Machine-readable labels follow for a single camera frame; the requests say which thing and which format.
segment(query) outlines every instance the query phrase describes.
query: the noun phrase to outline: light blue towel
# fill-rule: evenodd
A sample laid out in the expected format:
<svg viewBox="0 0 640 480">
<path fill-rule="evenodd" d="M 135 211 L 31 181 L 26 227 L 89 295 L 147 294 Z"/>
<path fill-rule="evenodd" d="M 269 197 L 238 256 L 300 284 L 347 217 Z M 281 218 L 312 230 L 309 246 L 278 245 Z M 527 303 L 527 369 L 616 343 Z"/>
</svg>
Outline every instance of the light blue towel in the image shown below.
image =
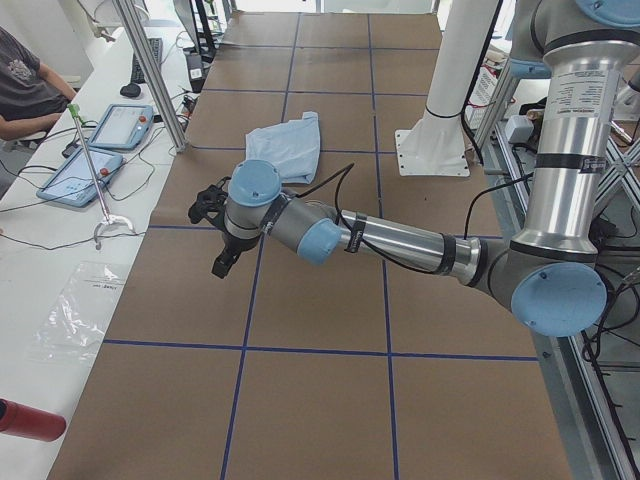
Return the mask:
<svg viewBox="0 0 640 480">
<path fill-rule="evenodd" d="M 320 127 L 316 112 L 301 120 L 256 128 L 247 134 L 247 160 L 266 160 L 278 169 L 283 183 L 311 183 L 320 157 Z"/>
</svg>

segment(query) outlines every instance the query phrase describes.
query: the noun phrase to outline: keyboard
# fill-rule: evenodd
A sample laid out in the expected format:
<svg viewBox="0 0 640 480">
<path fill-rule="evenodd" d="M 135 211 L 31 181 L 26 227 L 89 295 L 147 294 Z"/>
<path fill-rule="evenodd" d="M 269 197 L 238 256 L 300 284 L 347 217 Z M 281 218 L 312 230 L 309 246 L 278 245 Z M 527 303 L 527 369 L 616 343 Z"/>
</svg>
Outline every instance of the keyboard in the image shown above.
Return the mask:
<svg viewBox="0 0 640 480">
<path fill-rule="evenodd" d="M 151 47 L 151 52 L 153 53 L 153 58 L 158 62 L 158 67 L 162 63 L 162 39 L 161 38 L 147 38 L 149 41 L 149 46 Z M 133 54 L 133 60 L 131 62 L 131 83 L 145 83 L 144 72 L 142 71 L 142 67 L 140 66 L 140 62 L 136 57 L 136 54 Z"/>
</svg>

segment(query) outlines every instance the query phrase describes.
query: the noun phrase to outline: white desk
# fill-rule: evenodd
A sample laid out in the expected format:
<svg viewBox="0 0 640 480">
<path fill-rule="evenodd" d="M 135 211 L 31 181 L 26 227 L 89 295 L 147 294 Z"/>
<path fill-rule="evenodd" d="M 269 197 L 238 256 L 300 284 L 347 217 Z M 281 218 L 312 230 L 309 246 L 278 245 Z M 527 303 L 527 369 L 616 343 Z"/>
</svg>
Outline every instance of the white desk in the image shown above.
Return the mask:
<svg viewBox="0 0 640 480">
<path fill-rule="evenodd" d="M 181 28 L 152 28 L 149 37 L 163 38 L 162 74 L 170 96 L 189 88 L 185 60 L 174 46 Z M 99 120 L 111 103 L 153 104 L 146 85 L 135 100 L 119 95 L 120 87 L 129 83 L 132 48 L 126 37 L 121 38 L 107 53 L 79 92 L 74 103 L 86 119 Z M 73 122 L 66 112 L 53 132 L 69 128 Z M 58 167 L 64 161 L 61 151 L 73 138 L 73 132 L 53 137 L 40 146 L 29 164 Z M 136 230 L 143 232 L 173 161 L 172 144 L 166 132 L 145 150 L 144 157 L 156 167 L 148 186 L 128 200 L 114 202 L 107 196 L 113 213 L 133 220 Z M 136 151 L 126 155 L 131 158 Z M 142 184 L 150 167 L 139 160 L 126 165 L 114 178 L 111 191 L 122 196 Z M 36 184 L 47 175 L 25 174 Z M 16 179 L 0 202 L 0 210 L 37 202 L 35 188 Z M 88 238 L 101 220 L 97 202 L 83 211 L 73 211 L 54 204 L 44 204 L 12 212 L 0 213 L 0 228 L 11 237 L 48 246 L 66 244 Z M 109 230 L 107 234 L 126 233 L 125 229 Z M 48 252 L 19 245 L 0 237 L 0 398 L 6 398 L 43 410 L 60 413 L 71 420 L 89 368 L 78 365 L 37 363 L 25 356 L 27 345 L 47 318 L 57 295 L 69 276 L 82 261 L 131 265 L 143 237 L 121 237 L 102 242 L 97 251 L 93 242 Z M 46 478 L 58 453 L 62 438 L 45 443 L 0 435 L 0 479 L 41 480 Z"/>
</svg>

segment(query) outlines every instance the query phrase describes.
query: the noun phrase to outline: label sticker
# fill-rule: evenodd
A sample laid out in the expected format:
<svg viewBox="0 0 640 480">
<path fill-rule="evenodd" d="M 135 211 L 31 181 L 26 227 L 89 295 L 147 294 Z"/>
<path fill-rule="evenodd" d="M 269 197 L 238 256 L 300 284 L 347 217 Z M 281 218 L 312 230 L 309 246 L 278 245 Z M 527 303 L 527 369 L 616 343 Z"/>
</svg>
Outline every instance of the label sticker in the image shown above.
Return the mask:
<svg viewBox="0 0 640 480">
<path fill-rule="evenodd" d="M 610 111 L 602 107 L 612 105 L 618 86 L 619 73 L 609 70 L 584 70 L 554 77 L 549 87 L 545 118 L 596 118 L 609 121 Z"/>
<path fill-rule="evenodd" d="M 582 159 L 580 173 L 603 173 L 605 168 L 607 168 L 605 158 L 588 157 Z"/>
</svg>

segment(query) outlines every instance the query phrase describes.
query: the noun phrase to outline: red cylinder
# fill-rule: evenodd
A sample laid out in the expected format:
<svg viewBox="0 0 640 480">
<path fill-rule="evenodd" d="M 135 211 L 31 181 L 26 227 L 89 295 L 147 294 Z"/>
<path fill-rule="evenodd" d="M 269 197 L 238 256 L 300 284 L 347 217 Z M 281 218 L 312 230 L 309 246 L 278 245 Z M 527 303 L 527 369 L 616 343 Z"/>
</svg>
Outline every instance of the red cylinder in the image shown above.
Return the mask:
<svg viewBox="0 0 640 480">
<path fill-rule="evenodd" d="M 52 442 L 67 428 L 64 417 L 0 399 L 0 432 Z"/>
</svg>

